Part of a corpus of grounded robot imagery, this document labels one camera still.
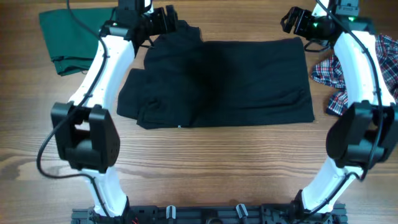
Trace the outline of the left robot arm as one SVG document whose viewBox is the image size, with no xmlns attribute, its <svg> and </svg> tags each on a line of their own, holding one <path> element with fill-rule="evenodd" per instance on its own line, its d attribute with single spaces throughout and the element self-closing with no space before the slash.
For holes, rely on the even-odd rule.
<svg viewBox="0 0 398 224">
<path fill-rule="evenodd" d="M 127 215 L 129 200 L 114 167 L 120 138 L 110 115 L 123 75 L 149 37 L 177 30 L 172 5 L 154 8 L 152 1 L 119 1 L 115 18 L 104 22 L 98 48 L 85 79 L 67 103 L 51 110 L 58 156 L 88 184 L 94 206 L 88 220 L 115 223 Z"/>
</svg>

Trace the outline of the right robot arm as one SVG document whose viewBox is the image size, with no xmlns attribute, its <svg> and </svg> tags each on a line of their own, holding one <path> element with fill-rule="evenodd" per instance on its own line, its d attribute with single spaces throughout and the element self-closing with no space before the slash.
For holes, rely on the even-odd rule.
<svg viewBox="0 0 398 224">
<path fill-rule="evenodd" d="M 325 222 L 350 183 L 363 181 L 394 150 L 397 104 L 377 60 L 374 24 L 360 16 L 357 1 L 317 1 L 312 11 L 293 7 L 280 23 L 286 33 L 333 49 L 343 71 L 348 109 L 327 134 L 325 163 L 289 214 L 291 223 Z"/>
</svg>

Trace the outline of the black t-shirt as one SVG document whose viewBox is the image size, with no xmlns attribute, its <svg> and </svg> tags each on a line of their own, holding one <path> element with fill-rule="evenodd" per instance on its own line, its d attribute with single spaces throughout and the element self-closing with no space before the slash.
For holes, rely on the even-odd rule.
<svg viewBox="0 0 398 224">
<path fill-rule="evenodd" d="M 117 114 L 144 129 L 311 123 L 312 97 L 299 38 L 204 41 L 180 21 L 158 36 L 119 92 Z"/>
</svg>

